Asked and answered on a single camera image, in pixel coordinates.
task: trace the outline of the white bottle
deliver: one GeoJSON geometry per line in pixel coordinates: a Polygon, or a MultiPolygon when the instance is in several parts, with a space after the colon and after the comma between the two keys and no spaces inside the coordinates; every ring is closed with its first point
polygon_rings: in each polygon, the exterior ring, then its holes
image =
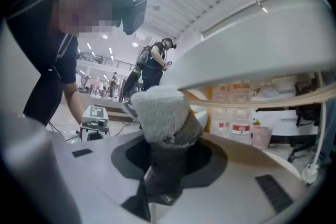
{"type": "MultiPolygon", "coordinates": [[[[227,87],[221,85],[213,89],[213,101],[225,102],[227,100],[227,87]]],[[[226,116],[226,108],[213,108],[211,113],[211,130],[212,134],[225,137],[229,123],[226,116]]]]}
{"type": "MultiPolygon", "coordinates": [[[[230,86],[230,101],[250,102],[252,98],[252,88],[249,83],[234,83],[230,86]]],[[[251,109],[229,109],[230,131],[228,138],[244,143],[252,144],[251,139],[251,109]]]]}

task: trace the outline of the balcony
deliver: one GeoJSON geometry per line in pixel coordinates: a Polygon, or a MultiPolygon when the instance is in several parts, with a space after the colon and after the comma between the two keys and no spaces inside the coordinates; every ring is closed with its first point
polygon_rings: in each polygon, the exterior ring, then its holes
{"type": "Polygon", "coordinates": [[[104,56],[93,56],[92,54],[89,54],[87,52],[80,52],[77,55],[77,59],[87,61],[87,62],[97,63],[99,65],[103,65],[107,67],[123,69],[127,71],[132,71],[133,68],[135,68],[135,65],[132,65],[131,63],[122,62],[118,60],[112,61],[111,58],[104,57],[104,56]]]}

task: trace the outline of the man's arm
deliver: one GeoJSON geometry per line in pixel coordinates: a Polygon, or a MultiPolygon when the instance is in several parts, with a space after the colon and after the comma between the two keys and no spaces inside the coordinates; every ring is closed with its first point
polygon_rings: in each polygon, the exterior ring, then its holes
{"type": "Polygon", "coordinates": [[[76,83],[65,84],[63,92],[72,116],[74,116],[78,124],[81,124],[85,109],[81,102],[80,93],[77,89],[76,83]]]}
{"type": "Polygon", "coordinates": [[[151,50],[151,55],[153,56],[154,60],[157,61],[162,67],[165,66],[165,61],[162,59],[162,56],[160,55],[159,48],[157,46],[153,46],[151,50]]]}

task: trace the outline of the floor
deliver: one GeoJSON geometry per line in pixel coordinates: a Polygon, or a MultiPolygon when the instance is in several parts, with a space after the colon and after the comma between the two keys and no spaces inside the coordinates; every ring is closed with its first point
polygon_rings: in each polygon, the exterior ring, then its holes
{"type": "MultiPolygon", "coordinates": [[[[76,143],[79,142],[78,139],[73,139],[76,137],[76,130],[79,130],[79,126],[71,115],[66,104],[61,103],[56,110],[55,115],[52,117],[50,121],[56,129],[58,129],[64,136],[66,140],[69,140],[68,143],[76,143]]],[[[132,132],[138,131],[139,124],[131,123],[130,125],[125,125],[122,122],[109,121],[108,126],[110,128],[111,136],[123,135],[132,132]]],[[[281,158],[287,159],[290,154],[292,148],[288,144],[275,144],[271,145],[266,151],[274,153],[281,158]]],[[[296,154],[296,158],[293,162],[293,166],[298,170],[299,173],[302,172],[304,167],[307,165],[309,161],[309,151],[302,151],[296,154]]]]}

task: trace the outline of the backpack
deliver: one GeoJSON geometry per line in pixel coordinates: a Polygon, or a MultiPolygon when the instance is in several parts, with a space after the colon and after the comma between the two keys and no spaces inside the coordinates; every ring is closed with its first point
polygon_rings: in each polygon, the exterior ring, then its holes
{"type": "Polygon", "coordinates": [[[151,51],[152,46],[148,45],[144,47],[140,52],[136,59],[135,65],[138,66],[141,70],[144,66],[148,63],[149,60],[149,53],[151,51]]]}

